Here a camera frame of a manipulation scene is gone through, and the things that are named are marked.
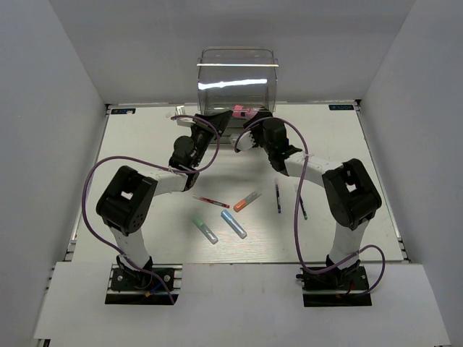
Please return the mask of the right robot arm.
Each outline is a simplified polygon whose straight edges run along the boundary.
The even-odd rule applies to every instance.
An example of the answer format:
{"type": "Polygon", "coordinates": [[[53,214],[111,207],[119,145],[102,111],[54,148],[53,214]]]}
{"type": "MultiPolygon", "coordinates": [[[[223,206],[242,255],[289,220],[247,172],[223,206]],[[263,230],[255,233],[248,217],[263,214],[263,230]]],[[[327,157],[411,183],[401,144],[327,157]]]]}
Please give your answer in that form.
{"type": "Polygon", "coordinates": [[[288,121],[259,112],[245,123],[234,150],[261,147],[276,172],[298,178],[296,209],[305,181],[324,188],[329,210],[336,221],[334,241],[326,258],[326,268],[305,269],[313,275],[327,273],[327,281],[333,287],[343,288],[353,279],[351,268],[359,264],[362,238],[382,205],[381,196],[361,160],[336,162],[316,157],[310,153],[297,128],[293,130],[300,137],[302,147],[295,147],[286,134],[288,125],[288,121]]]}

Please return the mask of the blue capped highlighter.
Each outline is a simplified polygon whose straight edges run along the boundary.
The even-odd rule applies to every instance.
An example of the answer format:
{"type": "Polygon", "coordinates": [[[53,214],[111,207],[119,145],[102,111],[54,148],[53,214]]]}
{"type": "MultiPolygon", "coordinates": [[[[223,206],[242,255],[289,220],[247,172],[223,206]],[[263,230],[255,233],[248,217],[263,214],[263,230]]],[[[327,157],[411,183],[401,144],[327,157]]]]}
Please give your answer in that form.
{"type": "Polygon", "coordinates": [[[245,239],[247,232],[241,227],[241,225],[234,219],[228,210],[221,211],[221,217],[229,225],[229,227],[238,235],[239,238],[245,239]]]}

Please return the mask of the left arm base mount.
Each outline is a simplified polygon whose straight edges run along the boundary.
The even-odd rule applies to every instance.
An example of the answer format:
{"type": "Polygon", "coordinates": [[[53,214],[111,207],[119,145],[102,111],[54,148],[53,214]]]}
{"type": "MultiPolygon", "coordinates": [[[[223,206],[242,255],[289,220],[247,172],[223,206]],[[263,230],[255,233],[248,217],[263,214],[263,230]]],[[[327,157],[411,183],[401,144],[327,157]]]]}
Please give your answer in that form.
{"type": "Polygon", "coordinates": [[[171,301],[163,284],[156,277],[142,274],[140,278],[135,278],[113,264],[109,273],[105,304],[169,306],[175,303],[182,284],[182,265],[154,265],[152,272],[161,277],[174,301],[171,301]]]}

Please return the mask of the green capped highlighter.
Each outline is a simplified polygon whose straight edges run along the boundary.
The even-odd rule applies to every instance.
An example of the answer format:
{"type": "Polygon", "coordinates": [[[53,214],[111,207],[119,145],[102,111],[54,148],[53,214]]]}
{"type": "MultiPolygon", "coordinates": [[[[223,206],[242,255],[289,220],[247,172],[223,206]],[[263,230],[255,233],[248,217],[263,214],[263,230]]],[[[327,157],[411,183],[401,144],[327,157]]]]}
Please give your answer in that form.
{"type": "Polygon", "coordinates": [[[216,244],[218,242],[217,236],[210,230],[210,228],[205,224],[205,222],[199,218],[199,217],[194,217],[192,219],[192,222],[195,224],[195,226],[201,231],[201,233],[209,240],[210,243],[216,244]]]}

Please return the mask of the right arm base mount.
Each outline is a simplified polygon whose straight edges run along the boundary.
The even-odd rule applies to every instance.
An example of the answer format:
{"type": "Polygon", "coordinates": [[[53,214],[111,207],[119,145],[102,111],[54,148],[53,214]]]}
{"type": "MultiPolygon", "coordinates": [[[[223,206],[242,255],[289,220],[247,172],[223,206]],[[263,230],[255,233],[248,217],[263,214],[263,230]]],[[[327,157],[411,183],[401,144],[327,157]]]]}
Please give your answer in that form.
{"type": "Polygon", "coordinates": [[[302,284],[304,307],[371,307],[368,276],[363,266],[332,270],[319,275],[300,269],[296,279],[302,284]]]}

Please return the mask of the green pen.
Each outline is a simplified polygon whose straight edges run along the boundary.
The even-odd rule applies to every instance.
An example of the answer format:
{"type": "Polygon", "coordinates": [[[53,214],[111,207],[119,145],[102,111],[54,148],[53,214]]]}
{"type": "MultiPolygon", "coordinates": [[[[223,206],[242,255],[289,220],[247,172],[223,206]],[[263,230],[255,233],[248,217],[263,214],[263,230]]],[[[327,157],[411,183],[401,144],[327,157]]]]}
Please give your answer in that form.
{"type": "MultiPolygon", "coordinates": [[[[294,189],[295,189],[295,192],[297,193],[297,189],[298,189],[297,184],[294,185],[294,189]]],[[[305,205],[304,205],[304,202],[303,202],[303,199],[302,199],[302,193],[299,195],[298,200],[299,200],[300,210],[302,212],[303,218],[304,218],[304,220],[308,220],[307,211],[305,209],[305,205]]]]}

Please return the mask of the orange capped highlighter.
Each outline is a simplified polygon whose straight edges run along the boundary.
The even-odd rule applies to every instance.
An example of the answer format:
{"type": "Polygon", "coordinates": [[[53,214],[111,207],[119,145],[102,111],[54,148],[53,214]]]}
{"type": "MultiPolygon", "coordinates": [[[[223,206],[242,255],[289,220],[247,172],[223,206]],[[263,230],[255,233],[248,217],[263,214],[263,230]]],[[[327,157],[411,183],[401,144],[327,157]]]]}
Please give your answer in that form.
{"type": "Polygon", "coordinates": [[[236,213],[240,212],[241,210],[246,208],[250,203],[254,202],[260,196],[261,196],[260,191],[254,191],[254,192],[249,193],[246,197],[244,197],[243,199],[241,199],[239,202],[237,202],[234,205],[233,210],[236,213]]]}

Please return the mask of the pink capped glue tube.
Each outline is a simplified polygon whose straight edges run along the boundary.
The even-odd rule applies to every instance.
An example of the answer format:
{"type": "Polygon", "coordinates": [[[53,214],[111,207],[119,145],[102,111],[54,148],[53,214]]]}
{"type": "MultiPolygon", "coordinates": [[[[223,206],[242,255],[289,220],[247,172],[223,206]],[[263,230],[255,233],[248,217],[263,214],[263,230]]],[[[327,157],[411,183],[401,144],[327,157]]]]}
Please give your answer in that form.
{"type": "Polygon", "coordinates": [[[236,105],[232,110],[232,116],[238,119],[252,119],[259,112],[258,108],[250,108],[241,105],[236,105]]]}

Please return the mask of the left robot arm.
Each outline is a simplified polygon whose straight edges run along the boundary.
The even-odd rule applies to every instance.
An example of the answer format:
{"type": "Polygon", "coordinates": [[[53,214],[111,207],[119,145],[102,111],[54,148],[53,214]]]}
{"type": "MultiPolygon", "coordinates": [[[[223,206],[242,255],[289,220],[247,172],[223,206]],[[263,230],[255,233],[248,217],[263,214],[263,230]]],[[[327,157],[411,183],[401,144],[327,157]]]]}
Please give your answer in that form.
{"type": "Polygon", "coordinates": [[[153,279],[153,262],[141,231],[153,197],[191,189],[209,144],[224,133],[231,118],[231,111],[214,116],[197,114],[190,127],[191,135],[175,140],[167,170],[144,176],[129,166],[122,166],[100,197],[96,213],[114,235],[122,251],[116,262],[128,271],[128,280],[136,288],[146,288],[153,279]]]}

